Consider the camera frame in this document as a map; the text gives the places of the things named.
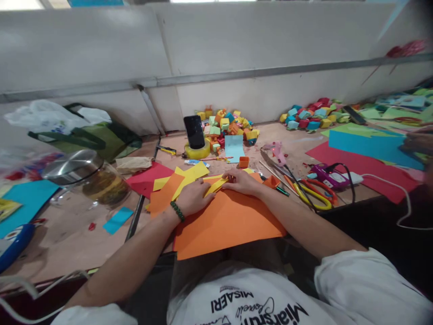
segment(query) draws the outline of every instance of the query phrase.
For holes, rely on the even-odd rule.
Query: smartphone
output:
[[[184,117],[186,133],[188,135],[189,147],[191,149],[201,149],[204,147],[204,133],[202,120],[198,115]]]

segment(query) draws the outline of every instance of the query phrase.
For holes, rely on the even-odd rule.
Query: metal bar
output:
[[[168,87],[181,84],[195,84],[201,82],[224,81],[234,79],[246,79],[257,77],[269,77],[282,74],[295,74],[305,72],[316,72],[324,70],[354,69],[379,65],[399,65],[414,62],[433,61],[433,53],[418,54],[402,58],[376,58],[369,60],[321,63],[314,65],[286,66],[278,68],[265,68],[256,70],[242,70],[231,72],[219,72],[213,74],[196,74],[174,77],[151,77],[135,80],[121,80],[99,84],[71,85],[57,89],[42,89],[33,91],[3,92],[0,93],[0,103],[31,101],[43,98],[56,98],[66,96],[88,95],[93,93],[110,93],[115,91],[130,90],[137,84],[144,88]]]
[[[153,158],[157,158],[158,153],[158,145],[161,143],[161,136],[159,136],[157,145],[155,146],[155,153],[153,154]],[[140,214],[141,210],[143,210],[143,204],[144,204],[144,196],[140,195],[140,199],[138,199],[137,206],[135,207],[134,214],[132,216],[132,222],[128,229],[128,234],[126,235],[125,242],[127,242],[137,230],[138,221],[140,220]]]
[[[153,106],[152,100],[150,99],[149,94],[146,92],[146,89],[140,84],[137,85],[137,87],[141,93],[141,97],[143,97],[143,100],[146,103],[147,108],[149,109],[149,112],[150,112],[150,115],[152,116],[153,121],[157,125],[159,133],[161,135],[166,135],[166,132],[164,131],[162,123],[159,120],[158,114],[155,111],[155,107]]]

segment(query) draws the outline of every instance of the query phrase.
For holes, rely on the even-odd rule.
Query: red paper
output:
[[[173,175],[174,171],[157,162],[152,162],[150,167],[141,174],[132,176],[126,182],[131,188],[139,194],[144,195],[148,199],[153,191],[153,182],[157,178],[164,178]]]
[[[400,185],[408,192],[419,185],[419,183],[413,180],[405,171],[397,167],[387,166],[381,161],[371,157],[331,148],[328,146],[328,142],[311,149],[306,152],[306,154],[327,165],[341,162],[345,164],[351,172],[355,172],[358,175],[376,175],[394,184]],[[342,166],[338,166],[337,169],[342,173],[346,172]],[[395,204],[405,198],[404,192],[398,187],[373,177],[364,177],[362,184],[385,195]]]

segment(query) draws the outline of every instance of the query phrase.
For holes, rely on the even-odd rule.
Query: jar lid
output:
[[[48,164],[41,176],[57,185],[70,185],[89,177],[104,160],[94,150],[69,153]]]

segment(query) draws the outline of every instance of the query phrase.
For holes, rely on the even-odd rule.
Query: person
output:
[[[230,180],[224,190],[261,200],[288,233],[321,260],[314,274],[320,300],[269,266],[275,264],[272,261],[257,268],[228,259],[208,272],[210,265],[214,267],[211,253],[176,262],[167,324],[431,324],[433,304],[384,255],[363,247],[305,205],[260,184],[245,171],[232,169],[223,178]],[[176,204],[185,217],[210,203],[215,194],[203,197],[208,188],[197,180],[181,191]],[[179,223],[172,206],[152,219],[75,293],[52,324],[137,324],[115,302],[137,290]],[[254,252],[267,259],[272,256]],[[187,263],[193,267],[182,267]],[[202,276],[194,278],[200,272]],[[179,285],[179,278],[191,281]]]

